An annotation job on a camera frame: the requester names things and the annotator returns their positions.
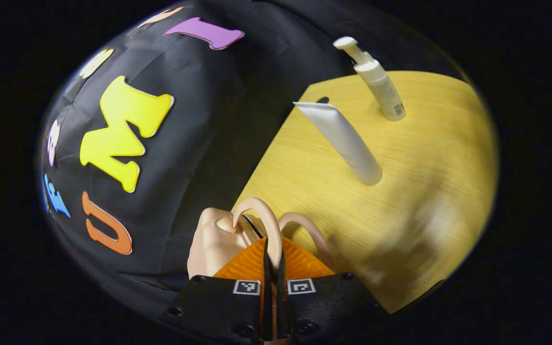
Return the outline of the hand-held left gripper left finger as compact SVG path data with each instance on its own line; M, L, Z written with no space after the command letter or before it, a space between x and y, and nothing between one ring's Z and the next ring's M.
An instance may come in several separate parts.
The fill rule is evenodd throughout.
M160 321L191 343L262 343L272 339L268 240L247 247L214 275L193 276Z

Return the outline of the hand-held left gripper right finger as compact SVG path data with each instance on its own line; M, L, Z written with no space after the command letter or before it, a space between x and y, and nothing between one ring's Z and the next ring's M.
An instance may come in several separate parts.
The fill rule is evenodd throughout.
M389 313L355 273L335 273L312 253L283 239L277 271L277 336L288 343L363 343Z

